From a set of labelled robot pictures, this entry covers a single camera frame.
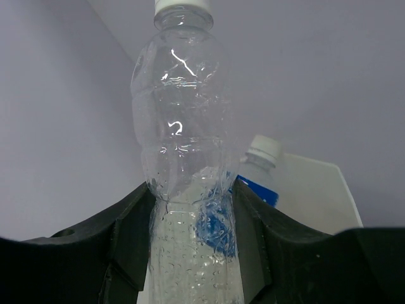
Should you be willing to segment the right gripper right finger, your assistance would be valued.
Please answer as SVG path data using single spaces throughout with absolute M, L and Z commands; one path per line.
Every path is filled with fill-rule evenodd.
M 404 229 L 329 235 L 232 189 L 246 303 L 403 303 Z

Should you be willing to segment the blue label clear bottle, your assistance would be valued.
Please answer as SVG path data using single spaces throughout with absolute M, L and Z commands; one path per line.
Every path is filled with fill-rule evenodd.
M 256 135 L 240 160 L 237 179 L 247 185 L 265 203 L 276 206 L 279 199 L 273 175 L 282 155 L 281 144 L 269 137 Z M 196 236 L 203 244 L 226 257 L 236 255 L 232 219 L 232 192 L 208 203 L 199 214 Z

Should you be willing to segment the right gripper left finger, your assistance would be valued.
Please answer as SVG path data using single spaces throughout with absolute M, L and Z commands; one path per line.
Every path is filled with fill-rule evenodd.
M 51 237 L 1 239 L 1 303 L 136 303 L 155 198 L 146 184 Z

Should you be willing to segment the clear bottle white cap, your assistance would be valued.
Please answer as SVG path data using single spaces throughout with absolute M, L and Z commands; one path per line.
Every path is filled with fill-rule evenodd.
M 142 166 L 156 199 L 151 303 L 243 303 L 231 188 L 239 160 L 230 59 L 209 1 L 156 1 L 158 33 L 131 81 Z

